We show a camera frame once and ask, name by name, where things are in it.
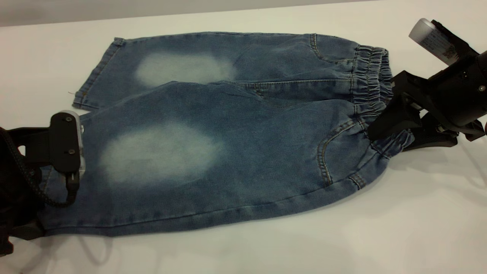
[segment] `black cable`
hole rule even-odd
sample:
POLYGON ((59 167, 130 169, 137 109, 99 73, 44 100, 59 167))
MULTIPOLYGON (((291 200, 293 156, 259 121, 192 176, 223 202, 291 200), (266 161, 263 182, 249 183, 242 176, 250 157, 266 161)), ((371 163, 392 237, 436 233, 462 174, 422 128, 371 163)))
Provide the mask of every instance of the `black cable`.
POLYGON ((72 187, 66 187, 68 190, 68 195, 66 197, 65 202, 57 202, 51 199, 50 197, 47 196, 40 188, 39 186, 34 182, 32 179, 32 176, 29 173, 28 168, 25 166, 25 163, 22 159, 22 155, 20 154, 19 150, 17 149, 16 145, 12 141, 12 138, 8 134, 8 132, 0 127, 0 135, 3 137, 5 140, 5 143, 7 144, 7 148, 10 151, 10 154, 15 160, 16 165, 18 166, 22 176, 24 177, 25 181, 29 185, 29 187, 32 189, 34 194, 44 203, 47 205, 50 205, 52 207, 57 207, 57 208, 65 208, 70 205, 72 205, 75 202, 76 199, 76 193, 77 193, 77 188, 72 188, 72 187))

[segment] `stitching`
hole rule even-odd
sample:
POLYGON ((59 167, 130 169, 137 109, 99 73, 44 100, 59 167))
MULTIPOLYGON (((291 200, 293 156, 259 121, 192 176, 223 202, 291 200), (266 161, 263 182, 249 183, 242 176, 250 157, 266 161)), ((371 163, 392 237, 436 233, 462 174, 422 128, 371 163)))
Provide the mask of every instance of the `stitching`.
POLYGON ((313 33, 310 35, 309 37, 309 40, 310 40, 310 44, 311 44, 311 48, 313 49, 313 51, 315 52, 316 56, 318 57, 318 59, 321 59, 321 60, 325 60, 325 56, 323 56, 319 50, 318 50, 318 45, 317 45, 317 35, 316 33, 313 33))
MULTIPOLYGON (((369 73, 370 73, 370 66, 371 66, 371 58, 372 58, 372 51, 369 52, 369 56, 368 56, 368 62, 367 62, 367 72, 365 73, 365 78, 367 80, 367 87, 370 87, 371 86, 371 83, 370 83, 370 77, 369 77, 369 73)), ((367 93, 367 102, 369 104, 371 104, 371 99, 370 99, 370 96, 371 96, 371 93, 368 92, 367 93)))
POLYGON ((355 181, 355 179, 354 179, 354 175, 352 175, 352 176, 350 176, 350 177, 348 177, 348 178, 350 179, 350 181, 352 181, 352 182, 353 182, 353 183, 354 183, 354 184, 357 186, 357 188, 358 188, 359 190, 360 190, 360 189, 362 189, 362 188, 360 187, 360 184, 359 184, 359 183, 357 183, 357 182, 355 181))
POLYGON ((321 61, 325 61, 325 62, 333 63, 333 64, 347 63, 350 61, 350 59, 341 59, 338 61, 328 60, 323 54, 321 54, 321 52, 319 52, 318 35, 316 33, 313 33, 310 35, 310 45, 311 45, 311 48, 313 49, 313 52, 315 53, 316 57, 318 57, 318 59, 321 61))
POLYGON ((292 83, 307 83, 307 82, 329 82, 329 81, 348 81, 348 79, 310 79, 310 80, 290 80, 290 81, 275 81, 275 82, 252 82, 240 83, 234 82, 236 85, 244 87, 266 87, 274 84, 292 84, 292 83))
POLYGON ((384 157, 387 157, 388 159, 390 159, 392 157, 390 154, 387 153, 387 151, 394 144, 398 144, 399 146, 401 146, 404 149, 403 143, 399 143, 401 141, 400 137, 401 137, 401 133, 396 135, 394 138, 389 138, 389 142, 387 143, 387 146, 384 147, 383 152, 382 152, 382 155, 384 157))
POLYGON ((293 198, 296 198, 296 197, 299 197, 299 196, 309 195, 309 194, 312 194, 314 192, 321 191, 321 190, 323 190, 323 188, 318 188, 318 189, 313 190, 313 191, 310 191, 310 192, 306 192, 306 193, 299 194, 299 195, 294 195, 294 196, 291 196, 291 197, 288 197, 288 198, 284 198, 284 199, 281 199, 281 200, 272 201, 272 202, 268 202, 268 203, 263 203, 263 204, 244 205, 244 206, 239 206, 239 207, 232 207, 232 208, 218 209, 218 210, 213 210, 213 211, 208 211, 208 212, 201 212, 201 213, 194 213, 194 214, 182 215, 182 216, 178 216, 178 217, 160 218, 160 219, 154 219, 154 220, 150 220, 150 221, 130 222, 130 223, 127 223, 127 224, 120 224, 120 225, 114 225, 114 226, 79 226, 79 225, 67 225, 67 226, 63 226, 63 227, 56 227, 54 229, 47 228, 47 230, 53 231, 53 230, 59 230, 59 229, 63 229, 63 228, 72 228, 72 227, 82 227, 82 228, 115 228, 115 227, 129 226, 129 225, 134 225, 134 224, 149 223, 149 222, 162 221, 162 220, 179 219, 179 218, 192 217, 192 216, 198 216, 198 215, 204 215, 204 214, 210 214, 210 213, 216 213, 216 212, 222 212, 222 211, 230 211, 230 210, 236 210, 236 209, 243 209, 243 208, 257 208, 257 207, 261 207, 261 206, 266 206, 266 205, 275 204, 275 203, 278 203, 278 202, 290 200, 290 199, 293 199, 293 198))
POLYGON ((275 103, 274 103, 272 100, 268 100, 268 99, 265 97, 265 95, 264 95, 264 93, 262 92, 262 90, 261 90, 261 89, 259 89, 259 88, 256 88, 256 89, 255 89, 255 94, 256 94, 258 97, 262 98, 262 101, 261 101, 262 103, 265 103, 266 105, 271 106, 271 107, 275 107, 275 108, 279 108, 279 109, 286 109, 286 108, 291 107, 291 106, 293 106, 293 105, 294 105, 294 104, 292 104, 292 103, 291 103, 291 104, 287 104, 287 105, 278 105, 278 104, 275 104, 275 103))
POLYGON ((79 100, 79 104, 80 105, 83 104, 83 100, 86 98, 86 95, 88 95, 88 92, 91 90, 91 88, 93 87, 94 83, 96 82, 96 80, 98 79, 98 77, 101 75, 101 73, 103 72, 103 70, 105 69, 105 67, 110 63, 110 61, 112 60, 112 58, 115 56, 115 54, 121 48, 120 45, 117 45, 116 47, 117 47, 117 49, 115 49, 114 52, 108 57, 108 61, 106 61, 105 64, 103 64, 103 67, 100 68, 100 72, 96 74, 96 77, 91 81, 90 85, 86 88, 86 91, 83 91, 81 93, 82 94, 82 97, 79 100))
POLYGON ((357 63, 357 56, 358 56, 358 47, 355 49, 354 60, 352 62, 352 71, 350 72, 350 96, 353 98, 353 86, 354 86, 354 71, 357 63))
POLYGON ((328 146, 328 144, 335 139, 338 135, 340 135, 342 132, 352 128, 356 123, 353 120, 347 121, 341 125, 339 125, 333 132, 335 133, 333 136, 331 136, 329 139, 323 139, 320 144, 318 145, 317 148, 317 161, 318 161, 318 166, 321 171, 321 177, 323 178, 323 183, 325 186, 330 186, 332 184, 332 179, 330 176, 330 172, 328 170, 328 167, 326 166, 325 163, 325 150, 328 146))
POLYGON ((80 106, 86 106, 86 107, 93 108, 93 109, 100 109, 100 108, 93 107, 93 106, 90 106, 90 105, 87 105, 87 104, 83 104, 83 103, 73 103, 73 104, 80 105, 80 106))
POLYGON ((360 119, 360 115, 357 115, 357 116, 359 117, 359 118, 357 119, 357 120, 358 120, 358 123, 359 123, 359 125, 362 127, 362 130, 363 130, 363 132, 364 132, 364 134, 365 134, 365 137, 366 137, 366 138, 369 138, 369 137, 367 136, 367 134, 365 133, 365 125, 363 124, 362 119, 360 119))
POLYGON ((233 33, 233 32, 193 32, 193 33, 179 33, 179 34, 170 34, 170 35, 158 35, 154 37, 142 37, 142 38, 134 38, 134 39, 126 39, 127 42, 130 43, 137 43, 137 42, 144 42, 147 40, 153 39, 160 39, 160 38, 170 38, 174 36, 190 36, 190 35, 232 35, 232 36, 250 36, 250 35, 261 35, 261 36, 274 36, 274 35, 287 35, 287 36, 299 36, 300 34, 283 34, 283 33, 233 33))
MULTIPOLYGON (((364 125, 363 121, 362 121, 360 118, 358 118, 358 119, 357 119, 357 121, 358 121, 358 124, 360 125, 360 127, 362 128, 362 132, 363 132, 363 134, 365 135, 365 137, 366 137, 367 139, 369 139, 369 136, 368 136, 368 134, 367 134, 367 130, 365 129, 365 125, 364 125)), ((385 158, 387 158, 387 159, 391 159, 391 157, 390 157, 389 155, 387 155, 387 154, 386 154, 384 151, 381 151, 380 149, 378 149, 378 148, 377 148, 377 147, 374 145, 374 143, 375 143, 375 142, 371 141, 371 142, 370 142, 370 147, 372 147, 372 148, 373 148, 375 151, 377 151, 377 153, 379 153, 380 155, 384 156, 385 158)))
POLYGON ((354 174, 354 178, 358 181, 358 183, 360 184, 360 188, 363 188, 366 186, 366 183, 364 181, 364 179, 357 173, 354 174))

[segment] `white surface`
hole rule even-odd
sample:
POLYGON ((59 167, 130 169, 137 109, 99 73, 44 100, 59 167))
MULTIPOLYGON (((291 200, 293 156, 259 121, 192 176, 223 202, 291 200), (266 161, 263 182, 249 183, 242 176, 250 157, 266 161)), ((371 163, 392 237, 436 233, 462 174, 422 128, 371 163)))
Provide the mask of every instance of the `white surface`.
MULTIPOLYGON (((0 28, 0 125, 47 126, 112 38, 198 31, 336 35, 390 50, 393 73, 445 68, 408 38, 422 17, 487 49, 486 2, 390 0, 0 28)), ((0 273, 487 273, 487 137, 405 152, 323 209, 185 233, 15 240, 0 273)))
POLYGON ((277 8, 365 0, 0 0, 0 26, 277 8))

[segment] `jeans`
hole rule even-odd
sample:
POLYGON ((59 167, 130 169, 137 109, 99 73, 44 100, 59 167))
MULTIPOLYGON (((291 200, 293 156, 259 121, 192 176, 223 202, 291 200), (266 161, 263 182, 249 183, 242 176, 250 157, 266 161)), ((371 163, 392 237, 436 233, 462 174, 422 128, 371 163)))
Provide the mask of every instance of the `jeans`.
MULTIPOLYGON (((49 235, 184 231, 304 212, 374 181, 413 141, 371 141, 388 52, 337 37, 116 38, 76 93, 86 173, 49 235)), ((47 194, 65 197, 46 169, 47 194)))

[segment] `hem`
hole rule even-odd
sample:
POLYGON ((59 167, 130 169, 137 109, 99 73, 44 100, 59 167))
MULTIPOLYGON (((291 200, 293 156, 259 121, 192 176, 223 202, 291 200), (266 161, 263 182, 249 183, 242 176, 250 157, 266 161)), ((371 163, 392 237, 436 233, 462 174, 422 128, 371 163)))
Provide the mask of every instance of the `hem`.
POLYGON ((203 229, 302 213, 331 205, 356 191, 355 184, 348 179, 344 179, 328 187, 319 188, 279 201, 259 205, 245 205, 186 216, 141 220, 138 222, 107 226, 81 226, 76 224, 57 226, 56 224, 51 224, 52 228, 49 228, 49 225, 45 224, 46 236, 58 234, 88 234, 113 237, 203 229))
POLYGON ((120 49, 122 45, 125 44, 125 40, 122 38, 115 38, 114 41, 110 44, 108 49, 105 51, 103 54, 101 61, 98 63, 98 65, 92 70, 90 75, 88 76, 88 79, 84 82, 84 84, 81 86, 81 88, 75 93, 75 99, 73 101, 72 106, 78 109, 84 109, 84 110, 97 110, 98 107, 96 106, 90 106, 90 102, 88 100, 88 95, 89 91, 93 87, 93 85, 96 83, 96 80, 98 77, 101 75, 103 72, 103 69, 105 68, 106 65, 110 62, 110 60, 113 58, 113 56, 117 53, 117 51, 120 49))

